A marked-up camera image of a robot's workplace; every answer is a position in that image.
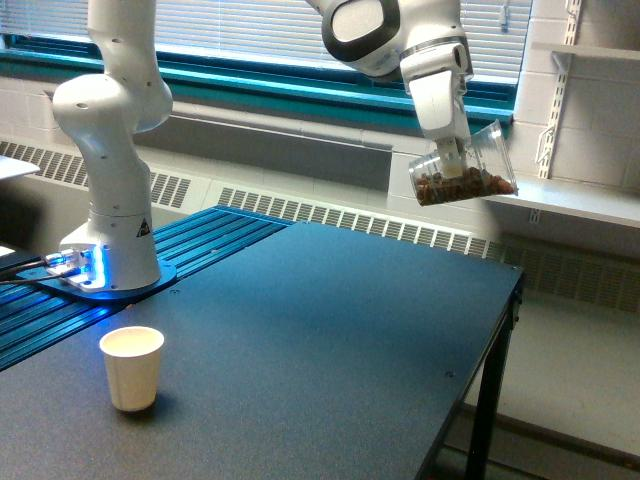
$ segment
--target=paper cup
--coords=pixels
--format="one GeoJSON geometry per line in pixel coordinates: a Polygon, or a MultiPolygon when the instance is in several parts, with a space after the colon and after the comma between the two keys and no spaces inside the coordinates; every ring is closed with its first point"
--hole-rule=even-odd
{"type": "Polygon", "coordinates": [[[118,410],[137,412],[156,399],[160,347],[164,336],[149,327],[125,327],[100,339],[111,402],[118,410]]]}

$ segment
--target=window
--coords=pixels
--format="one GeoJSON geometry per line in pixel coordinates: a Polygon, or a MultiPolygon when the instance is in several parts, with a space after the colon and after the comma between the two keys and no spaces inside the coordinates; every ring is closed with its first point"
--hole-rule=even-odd
{"type": "MultiPolygon", "coordinates": [[[[374,87],[326,52],[321,18],[304,0],[158,0],[157,5],[161,66],[164,62],[172,68],[224,68],[374,87]]],[[[465,0],[461,7],[475,71],[469,96],[479,104],[512,104],[531,0],[465,0]]],[[[87,0],[0,0],[0,14],[0,30],[10,48],[98,55],[86,34],[87,0]]],[[[401,85],[388,91],[398,98],[404,95],[401,85]]]]}

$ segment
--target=shelf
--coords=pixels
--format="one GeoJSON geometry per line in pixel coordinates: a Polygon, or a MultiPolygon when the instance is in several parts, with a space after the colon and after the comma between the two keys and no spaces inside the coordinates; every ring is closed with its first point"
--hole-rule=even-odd
{"type": "Polygon", "coordinates": [[[584,183],[519,176],[519,195],[487,200],[640,228],[640,193],[584,183]]]}
{"type": "Polygon", "coordinates": [[[536,50],[549,50],[553,53],[576,55],[586,58],[602,58],[609,60],[638,60],[640,50],[621,50],[617,48],[587,47],[581,45],[559,45],[556,43],[533,42],[536,50]]]}
{"type": "Polygon", "coordinates": [[[32,163],[0,155],[0,180],[28,175],[39,170],[40,169],[32,163]]]}
{"type": "Polygon", "coordinates": [[[582,45],[559,45],[557,43],[533,42],[535,50],[548,50],[558,65],[560,73],[567,73],[569,57],[600,58],[603,60],[640,61],[640,50],[622,50],[618,48],[588,47],[582,45]]]}

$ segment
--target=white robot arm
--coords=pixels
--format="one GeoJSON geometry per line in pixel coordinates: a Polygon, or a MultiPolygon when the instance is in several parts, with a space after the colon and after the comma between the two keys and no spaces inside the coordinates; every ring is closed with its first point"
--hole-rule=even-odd
{"type": "Polygon", "coordinates": [[[89,177],[89,220],[61,243],[61,250],[90,257],[81,274],[66,279],[88,292],[133,290],[160,277],[150,235],[149,168],[132,141],[134,133],[164,122],[172,108],[156,61],[155,3],[89,0],[89,35],[102,53],[104,74],[68,81],[53,97],[55,118],[80,148],[89,177]]]}
{"type": "MultiPolygon", "coordinates": [[[[473,72],[459,0],[307,2],[323,16],[323,40],[334,57],[371,78],[402,76],[442,173],[461,175],[469,137],[462,96],[473,72]]],[[[155,6],[156,0],[89,0],[89,34],[105,72],[62,84],[53,99],[58,123],[84,157],[91,203],[88,222],[61,244],[75,260],[49,270],[80,267],[66,280],[87,292],[139,289],[160,277],[149,169],[132,141],[171,112],[155,56],[155,6]]]]}
{"type": "Polygon", "coordinates": [[[470,136],[462,96],[473,76],[459,0],[307,0],[338,60],[373,79],[402,76],[444,174],[461,175],[470,136]]]}

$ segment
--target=table leg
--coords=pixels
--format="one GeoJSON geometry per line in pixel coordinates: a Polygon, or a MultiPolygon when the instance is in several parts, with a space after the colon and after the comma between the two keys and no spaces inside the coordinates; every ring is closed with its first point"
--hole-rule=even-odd
{"type": "Polygon", "coordinates": [[[482,383],[478,396],[473,433],[471,435],[471,447],[467,458],[467,470],[465,480],[483,480],[491,446],[491,434],[498,410],[498,399],[502,387],[502,377],[507,361],[509,340],[514,321],[514,304],[509,306],[500,333],[493,343],[484,362],[482,383]]]}

